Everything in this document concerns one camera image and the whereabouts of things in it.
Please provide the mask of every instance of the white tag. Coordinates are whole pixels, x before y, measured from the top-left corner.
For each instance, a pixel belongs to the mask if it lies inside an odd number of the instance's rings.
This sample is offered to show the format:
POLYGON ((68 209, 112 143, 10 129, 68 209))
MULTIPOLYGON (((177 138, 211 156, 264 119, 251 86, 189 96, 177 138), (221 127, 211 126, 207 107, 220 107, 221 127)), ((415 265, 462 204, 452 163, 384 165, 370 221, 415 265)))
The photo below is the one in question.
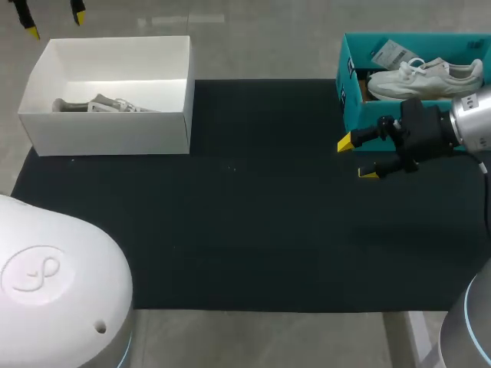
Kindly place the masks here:
POLYGON ((479 107, 479 102, 477 101, 477 95, 471 94, 470 96, 464 97, 462 99, 462 107, 464 111, 473 109, 474 107, 479 107))
POLYGON ((408 62, 415 57, 418 58, 412 51, 403 48, 392 40, 388 40, 371 60, 389 71, 395 71, 399 69, 401 62, 408 62))

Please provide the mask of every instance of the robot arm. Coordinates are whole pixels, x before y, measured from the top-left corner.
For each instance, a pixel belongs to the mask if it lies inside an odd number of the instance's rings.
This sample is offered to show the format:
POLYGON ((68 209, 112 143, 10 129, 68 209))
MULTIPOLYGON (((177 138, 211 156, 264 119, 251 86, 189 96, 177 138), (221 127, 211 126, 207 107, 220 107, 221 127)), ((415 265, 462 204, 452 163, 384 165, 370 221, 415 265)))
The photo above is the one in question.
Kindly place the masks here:
POLYGON ((391 138, 396 156, 384 163, 374 163, 358 169, 365 178, 384 178, 392 172, 418 170, 429 159, 457 156, 464 146, 468 153, 491 146, 491 86, 467 97, 456 97, 448 112, 438 106, 425 107, 414 98, 400 104, 400 119, 387 116, 378 119, 377 126, 352 130, 338 142, 338 152, 351 150, 369 140, 391 138))

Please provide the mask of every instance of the shoe lace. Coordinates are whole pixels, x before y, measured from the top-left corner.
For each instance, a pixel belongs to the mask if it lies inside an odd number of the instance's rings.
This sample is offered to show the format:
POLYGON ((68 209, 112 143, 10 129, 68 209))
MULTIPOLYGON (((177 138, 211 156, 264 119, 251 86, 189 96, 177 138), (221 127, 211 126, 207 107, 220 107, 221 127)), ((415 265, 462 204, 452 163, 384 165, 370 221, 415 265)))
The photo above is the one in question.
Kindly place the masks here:
POLYGON ((116 101, 120 103, 120 111, 126 111, 127 109, 131 113, 135 113, 135 112, 139 112, 140 111, 140 108, 139 107, 137 107, 137 106, 129 103, 126 100, 123 100, 122 98, 117 98, 116 101))
POLYGON ((400 63, 399 66, 399 75, 402 79, 409 79, 411 75, 415 75, 416 73, 420 73, 425 75, 427 71, 422 69, 422 67, 425 67, 426 63, 424 62, 423 59, 420 59, 419 57, 413 57, 411 60, 408 62, 403 61, 400 63), (413 63, 415 61, 420 61, 422 64, 419 67, 413 67, 413 63))

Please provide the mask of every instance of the yellow object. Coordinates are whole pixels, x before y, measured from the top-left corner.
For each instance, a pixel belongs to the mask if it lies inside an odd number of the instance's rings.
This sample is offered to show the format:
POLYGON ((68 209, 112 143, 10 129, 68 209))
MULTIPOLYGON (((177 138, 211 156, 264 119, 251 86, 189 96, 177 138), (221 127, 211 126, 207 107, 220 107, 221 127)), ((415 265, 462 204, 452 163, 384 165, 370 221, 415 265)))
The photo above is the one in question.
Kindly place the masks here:
POLYGON ((85 21, 85 10, 77 13, 78 25, 82 25, 85 21))
POLYGON ((354 148, 353 143, 351 143, 351 132, 346 134, 342 140, 338 142, 338 153, 345 150, 352 150, 354 148))
POLYGON ((28 30, 28 32, 33 35, 34 37, 36 37, 37 40, 40 39, 39 37, 39 33, 38 33, 38 29, 36 27, 30 27, 30 28, 26 28, 28 30))
POLYGON ((359 178, 372 178, 372 179, 379 179, 379 176, 377 175, 376 172, 370 172, 365 175, 360 175, 360 169, 358 169, 358 177, 359 178))

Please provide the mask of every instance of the white sneaker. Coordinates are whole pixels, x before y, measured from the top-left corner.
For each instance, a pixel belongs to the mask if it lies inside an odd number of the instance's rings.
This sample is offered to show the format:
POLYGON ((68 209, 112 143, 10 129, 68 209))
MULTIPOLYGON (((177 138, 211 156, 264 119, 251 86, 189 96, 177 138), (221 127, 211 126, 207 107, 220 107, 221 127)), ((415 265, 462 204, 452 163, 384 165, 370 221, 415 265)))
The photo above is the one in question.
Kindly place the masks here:
POLYGON ((400 63, 398 71, 381 71, 368 80, 368 91, 378 100, 437 100, 441 97, 466 96, 483 85, 483 62, 453 65, 441 58, 429 63, 418 57, 400 63), (423 63, 414 67, 416 61, 423 63))
POLYGON ((72 103, 57 98, 53 103, 53 112, 69 112, 69 113, 140 113, 140 112, 153 112, 153 110, 144 109, 142 107, 134 106, 122 98, 111 100, 98 94, 92 101, 87 103, 72 103))

